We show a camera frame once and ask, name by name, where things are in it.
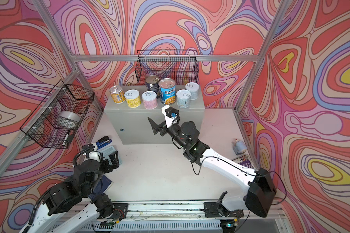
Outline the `pale green white can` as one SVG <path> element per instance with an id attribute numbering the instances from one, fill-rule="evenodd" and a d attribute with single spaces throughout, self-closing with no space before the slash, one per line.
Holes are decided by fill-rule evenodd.
<path id="1" fill-rule="evenodd" d="M 191 100 L 196 100 L 198 98 L 198 92 L 200 89 L 199 84 L 197 83 L 187 83 L 185 85 L 186 90 L 188 90 L 191 93 Z"/>

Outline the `yellow corn can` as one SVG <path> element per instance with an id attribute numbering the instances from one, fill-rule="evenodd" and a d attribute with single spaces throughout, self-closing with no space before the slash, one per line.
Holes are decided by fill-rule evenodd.
<path id="1" fill-rule="evenodd" d="M 125 102 L 125 96 L 123 89 L 120 85 L 115 85 L 109 89 L 110 95 L 116 104 L 122 104 Z"/>

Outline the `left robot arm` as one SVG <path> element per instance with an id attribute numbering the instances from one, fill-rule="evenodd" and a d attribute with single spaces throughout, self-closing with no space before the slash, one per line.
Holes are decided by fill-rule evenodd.
<path id="1" fill-rule="evenodd" d="M 98 218 L 109 219 L 115 212 L 119 213 L 115 218 L 115 221 L 119 222 L 124 217 L 123 212 L 115 208 L 103 190 L 95 192 L 96 186 L 102 185 L 102 177 L 119 166 L 118 151 L 104 156 L 98 151 L 96 144 L 85 145 L 73 158 L 73 175 L 50 187 L 40 196 L 21 232 L 76 233 L 87 223 L 93 223 Z M 84 198 L 89 198 L 90 202 L 83 210 L 57 228 L 50 229 Z"/>

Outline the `small white bottle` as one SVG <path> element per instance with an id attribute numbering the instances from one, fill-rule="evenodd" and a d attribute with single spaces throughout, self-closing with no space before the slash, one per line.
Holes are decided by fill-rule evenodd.
<path id="1" fill-rule="evenodd" d="M 236 155 L 243 155 L 248 149 L 244 141 L 236 139 L 233 143 L 232 149 Z"/>

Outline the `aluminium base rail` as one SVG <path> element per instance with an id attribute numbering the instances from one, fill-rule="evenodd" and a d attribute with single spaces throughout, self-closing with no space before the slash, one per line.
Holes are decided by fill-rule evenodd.
<path id="1" fill-rule="evenodd" d="M 242 216 L 207 217 L 205 201 L 127 202 L 124 219 L 109 223 L 106 219 L 83 218 L 72 229 L 71 219 L 81 204 L 54 223 L 50 233 L 291 233 L 281 207 L 271 208 L 266 218 L 245 209 Z"/>

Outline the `blue label large can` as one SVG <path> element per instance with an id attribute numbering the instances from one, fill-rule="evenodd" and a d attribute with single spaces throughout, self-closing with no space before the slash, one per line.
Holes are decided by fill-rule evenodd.
<path id="1" fill-rule="evenodd" d="M 158 83 L 161 102 L 164 105 L 172 105 L 176 102 L 176 82 L 173 79 L 165 78 Z"/>

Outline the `light blue white can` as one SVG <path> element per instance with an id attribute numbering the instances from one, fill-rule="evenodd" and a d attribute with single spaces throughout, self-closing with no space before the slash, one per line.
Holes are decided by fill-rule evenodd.
<path id="1" fill-rule="evenodd" d="M 179 108 L 188 108 L 191 104 L 191 93 L 186 89 L 177 91 L 177 105 Z"/>

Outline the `black marker pen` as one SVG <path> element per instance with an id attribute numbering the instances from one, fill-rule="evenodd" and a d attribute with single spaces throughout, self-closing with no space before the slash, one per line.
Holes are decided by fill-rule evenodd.
<path id="1" fill-rule="evenodd" d="M 67 131 L 67 133 L 65 135 L 65 138 L 63 140 L 62 146 L 66 146 L 67 145 L 69 135 L 70 135 L 70 130 Z"/>

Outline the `mint green calculator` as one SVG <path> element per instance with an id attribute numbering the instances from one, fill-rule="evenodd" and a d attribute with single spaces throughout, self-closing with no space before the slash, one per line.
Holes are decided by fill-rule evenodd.
<path id="1" fill-rule="evenodd" d="M 113 152 L 115 152 L 116 149 L 113 146 L 106 146 L 102 149 L 99 149 L 98 151 L 102 154 L 102 156 L 103 156 L 102 161 L 104 161 L 105 159 L 110 159 L 109 155 L 112 154 Z"/>

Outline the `grey metal cabinet box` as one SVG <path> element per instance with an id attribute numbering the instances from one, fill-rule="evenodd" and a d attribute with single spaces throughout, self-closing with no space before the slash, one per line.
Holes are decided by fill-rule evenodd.
<path id="1" fill-rule="evenodd" d="M 150 117 L 156 124 L 165 121 L 161 108 L 164 104 L 160 98 L 157 99 L 157 107 L 153 110 L 145 109 L 144 104 L 137 108 L 128 107 L 127 103 L 116 104 L 110 98 L 105 106 L 104 112 L 107 114 L 116 133 L 124 145 L 133 144 L 171 144 L 171 137 L 166 134 L 161 136 L 154 134 L 148 118 Z M 180 108 L 176 103 L 171 105 L 179 110 L 180 124 L 192 121 L 195 123 L 198 131 L 201 131 L 201 125 L 204 118 L 205 105 L 201 92 L 198 92 L 198 98 L 192 100 L 187 108 Z"/>

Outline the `dark tomato can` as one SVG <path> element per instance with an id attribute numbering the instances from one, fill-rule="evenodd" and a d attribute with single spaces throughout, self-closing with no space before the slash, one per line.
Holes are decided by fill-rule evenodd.
<path id="1" fill-rule="evenodd" d="M 149 75 L 145 79 L 147 91 L 155 92 L 157 95 L 157 98 L 160 96 L 158 83 L 159 83 L 159 77 L 156 75 Z"/>

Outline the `white yellow can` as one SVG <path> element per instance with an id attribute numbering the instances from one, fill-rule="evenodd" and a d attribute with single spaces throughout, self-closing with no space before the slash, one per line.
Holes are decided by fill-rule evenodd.
<path id="1" fill-rule="evenodd" d="M 128 107 L 137 108 L 141 105 L 140 92 L 135 89 L 127 90 L 124 94 Z"/>

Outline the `pink white can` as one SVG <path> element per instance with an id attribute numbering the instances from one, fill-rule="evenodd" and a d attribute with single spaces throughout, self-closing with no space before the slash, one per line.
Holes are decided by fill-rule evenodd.
<path id="1" fill-rule="evenodd" d="M 146 91 L 142 94 L 145 109 L 152 110 L 157 107 L 157 94 L 154 91 Z"/>

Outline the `dark blue notebook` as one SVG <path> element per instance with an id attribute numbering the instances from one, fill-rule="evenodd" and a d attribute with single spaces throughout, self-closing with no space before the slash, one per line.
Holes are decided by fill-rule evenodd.
<path id="1" fill-rule="evenodd" d="M 91 200 L 93 200 L 95 196 L 103 194 L 112 184 L 113 181 L 110 180 L 107 176 L 103 175 L 101 177 L 100 182 L 95 187 L 94 191 L 88 197 Z"/>

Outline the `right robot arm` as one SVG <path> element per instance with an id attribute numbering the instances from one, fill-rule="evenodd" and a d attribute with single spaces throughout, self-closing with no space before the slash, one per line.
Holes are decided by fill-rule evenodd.
<path id="1" fill-rule="evenodd" d="M 232 196 L 228 196 L 226 191 L 223 192 L 214 204 L 214 210 L 205 213 L 229 217 L 235 211 L 246 207 L 253 214 L 266 218 L 270 208 L 275 205 L 274 198 L 277 194 L 271 177 L 272 172 L 264 168 L 247 168 L 220 155 L 199 140 L 200 132 L 194 122 L 180 124 L 180 113 L 177 109 L 166 105 L 161 111 L 165 118 L 161 124 L 148 119 L 154 134 L 169 135 L 172 143 L 183 151 L 184 157 L 191 164 L 213 170 L 240 186 L 240 191 Z"/>

